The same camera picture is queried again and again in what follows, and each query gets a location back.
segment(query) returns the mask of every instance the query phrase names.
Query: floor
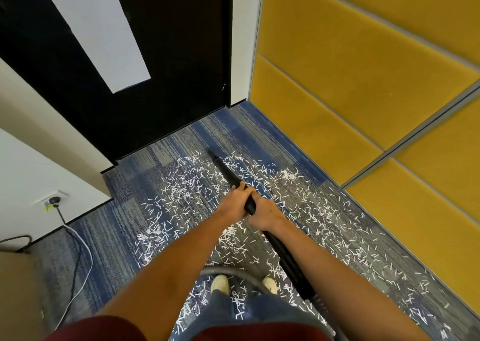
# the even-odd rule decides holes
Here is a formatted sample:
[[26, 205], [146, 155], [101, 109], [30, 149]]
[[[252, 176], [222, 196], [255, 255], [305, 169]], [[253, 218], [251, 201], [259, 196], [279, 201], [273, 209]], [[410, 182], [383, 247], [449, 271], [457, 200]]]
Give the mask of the floor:
[[[72, 223], [92, 248], [94, 264], [67, 322], [95, 314], [165, 246], [207, 217], [228, 186], [211, 165], [206, 147], [285, 215], [357, 273], [386, 293], [434, 340], [477, 340], [480, 320], [373, 219], [327, 180], [253, 104], [219, 111], [124, 158], [105, 174], [114, 200]], [[28, 250], [44, 281], [45, 322], [53, 329], [70, 297], [79, 246], [65, 231]], [[89, 268], [81, 252], [78, 288]], [[244, 222], [226, 229], [207, 265], [270, 274], [286, 301], [318, 316], [292, 289], [270, 245]], [[185, 302], [171, 339], [208, 302], [211, 277], [199, 278]], [[255, 291], [232, 278], [236, 317]]]

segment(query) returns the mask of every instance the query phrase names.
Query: yellow panel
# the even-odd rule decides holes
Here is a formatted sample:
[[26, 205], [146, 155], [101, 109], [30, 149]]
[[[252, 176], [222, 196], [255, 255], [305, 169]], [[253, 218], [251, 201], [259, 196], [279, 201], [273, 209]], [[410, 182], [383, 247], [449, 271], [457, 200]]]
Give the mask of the yellow panel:
[[480, 65], [480, 0], [349, 0]]
[[460, 298], [480, 312], [480, 227], [389, 159], [347, 188]]
[[382, 153], [258, 54], [251, 101], [339, 184]]
[[384, 149], [480, 77], [336, 0], [263, 0], [258, 52]]
[[477, 98], [396, 157], [480, 222], [479, 117]]

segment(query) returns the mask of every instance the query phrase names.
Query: hand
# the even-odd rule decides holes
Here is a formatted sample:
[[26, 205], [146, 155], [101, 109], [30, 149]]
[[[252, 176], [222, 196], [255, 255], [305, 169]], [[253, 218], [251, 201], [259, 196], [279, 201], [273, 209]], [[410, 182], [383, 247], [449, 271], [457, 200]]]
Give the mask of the hand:
[[226, 227], [240, 221], [245, 216], [245, 202], [250, 194], [255, 192], [254, 187], [245, 188], [245, 186], [244, 181], [240, 182], [237, 189], [232, 186], [232, 190], [222, 198], [216, 207], [214, 214], [225, 220]]
[[279, 226], [290, 223], [273, 199], [263, 198], [256, 191], [252, 192], [251, 196], [257, 205], [257, 209], [255, 214], [248, 219], [250, 225], [275, 235]]

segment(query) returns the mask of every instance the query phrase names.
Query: wall socket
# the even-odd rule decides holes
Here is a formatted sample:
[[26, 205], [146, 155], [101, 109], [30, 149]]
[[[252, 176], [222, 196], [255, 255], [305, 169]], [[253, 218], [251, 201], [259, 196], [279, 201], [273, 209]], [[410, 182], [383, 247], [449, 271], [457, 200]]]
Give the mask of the wall socket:
[[58, 190], [56, 192], [53, 192], [53, 193], [49, 194], [45, 198], [40, 199], [39, 201], [36, 201], [35, 203], [33, 203], [33, 205], [38, 206], [39, 208], [45, 210], [45, 207], [50, 206], [49, 199], [51, 199], [52, 197], [55, 197], [55, 196], [61, 198], [60, 204], [63, 204], [65, 202], [65, 200], [69, 197], [68, 193], [65, 193], [61, 190]]

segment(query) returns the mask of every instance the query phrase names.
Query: pant leg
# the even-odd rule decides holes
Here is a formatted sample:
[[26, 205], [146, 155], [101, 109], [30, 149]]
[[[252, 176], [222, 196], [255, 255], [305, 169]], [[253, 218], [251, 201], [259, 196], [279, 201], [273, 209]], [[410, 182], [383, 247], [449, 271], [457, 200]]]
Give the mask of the pant leg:
[[328, 334], [326, 327], [313, 314], [290, 305], [276, 294], [261, 294], [252, 297], [246, 304], [246, 311], [249, 316], [260, 322], [305, 323], [320, 327]]
[[238, 321], [233, 318], [233, 304], [230, 296], [215, 289], [208, 299], [207, 306], [182, 332], [180, 340], [188, 341], [209, 327], [235, 324], [238, 324]]

